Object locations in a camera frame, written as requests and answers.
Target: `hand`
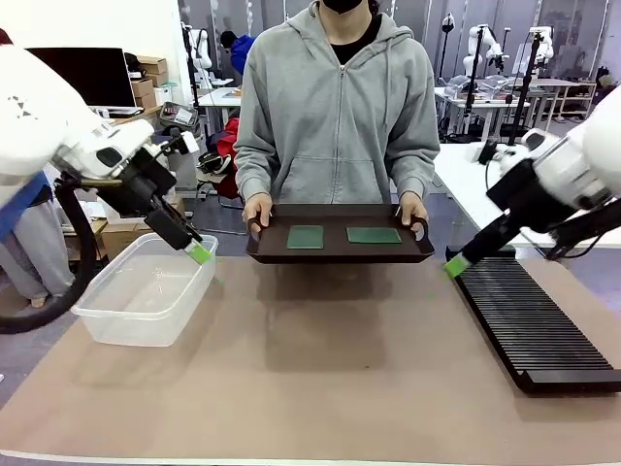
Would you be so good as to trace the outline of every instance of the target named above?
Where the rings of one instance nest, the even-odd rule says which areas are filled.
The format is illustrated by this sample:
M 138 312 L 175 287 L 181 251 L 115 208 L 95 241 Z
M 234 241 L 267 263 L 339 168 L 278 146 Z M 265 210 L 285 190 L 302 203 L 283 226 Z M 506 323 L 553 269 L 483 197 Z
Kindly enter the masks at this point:
M 418 233 L 422 225 L 420 223 L 411 224 L 411 218 L 413 216 L 418 216 L 420 218 L 425 218 L 429 220 L 429 215 L 427 214 L 427 209 L 423 206 L 423 201 L 420 200 L 418 194 L 406 191 L 403 196 L 401 196 L 401 222 L 404 226 L 411 226 L 411 231 L 414 233 Z
M 272 198 L 265 192 L 260 192 L 253 195 L 245 203 L 244 212 L 242 218 L 247 224 L 250 220 L 256 217 L 257 214 L 261 214 L 261 225 L 263 227 L 270 226 L 270 210 L 272 209 Z M 252 225 L 252 231 L 258 233 L 261 228 L 258 225 Z

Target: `gray hoodie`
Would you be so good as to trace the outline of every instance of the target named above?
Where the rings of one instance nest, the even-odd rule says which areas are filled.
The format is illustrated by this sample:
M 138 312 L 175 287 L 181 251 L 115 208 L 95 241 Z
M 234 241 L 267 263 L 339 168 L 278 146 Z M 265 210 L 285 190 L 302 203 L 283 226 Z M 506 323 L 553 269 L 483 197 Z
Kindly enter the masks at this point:
M 434 78 L 423 47 L 382 15 L 376 40 L 344 66 L 312 2 L 261 34 L 245 66 L 236 165 L 244 199 L 390 203 L 421 198 L 440 151 Z

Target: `black shirt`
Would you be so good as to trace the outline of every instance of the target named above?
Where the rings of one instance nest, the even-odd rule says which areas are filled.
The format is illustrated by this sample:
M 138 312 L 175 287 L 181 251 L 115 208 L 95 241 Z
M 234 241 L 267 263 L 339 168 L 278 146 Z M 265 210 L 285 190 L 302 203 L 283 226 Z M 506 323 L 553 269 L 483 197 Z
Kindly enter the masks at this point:
M 373 41 L 377 38 L 377 33 L 379 32 L 380 26 L 381 15 L 375 15 L 371 20 L 371 24 L 369 24 L 367 31 L 356 42 L 352 42 L 351 44 L 345 44 L 344 46 L 332 45 L 332 49 L 337 55 L 339 62 L 342 65 L 345 65 L 345 63 L 353 58 L 356 53 L 358 53 L 367 45 L 372 44 Z

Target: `slotted rack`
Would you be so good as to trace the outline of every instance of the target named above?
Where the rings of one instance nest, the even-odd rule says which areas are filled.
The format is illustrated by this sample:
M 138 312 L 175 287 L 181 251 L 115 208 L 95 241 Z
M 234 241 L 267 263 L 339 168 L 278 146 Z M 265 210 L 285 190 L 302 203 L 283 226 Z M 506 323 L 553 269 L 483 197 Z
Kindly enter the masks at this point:
M 484 259 L 456 282 L 524 392 L 621 391 L 621 371 L 610 365 L 515 258 Z

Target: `person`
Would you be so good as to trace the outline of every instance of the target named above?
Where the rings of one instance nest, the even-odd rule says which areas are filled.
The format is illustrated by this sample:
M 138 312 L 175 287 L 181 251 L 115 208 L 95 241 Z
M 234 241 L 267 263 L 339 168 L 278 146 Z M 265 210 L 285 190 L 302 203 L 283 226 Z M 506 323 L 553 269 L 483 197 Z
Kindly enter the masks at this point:
M 274 202 L 392 203 L 392 179 L 418 231 L 440 151 L 427 53 L 375 0 L 314 0 L 252 47 L 235 149 L 246 222 L 268 227 Z
M 11 43 L 0 29 L 0 47 Z M 51 199 L 48 179 L 40 172 L 0 209 L 0 267 L 33 308 L 63 294 L 74 279 Z
M 224 31 L 220 36 L 220 44 L 231 55 L 231 65 L 240 75 L 244 75 L 245 61 L 255 37 L 244 35 L 237 37 L 233 31 Z

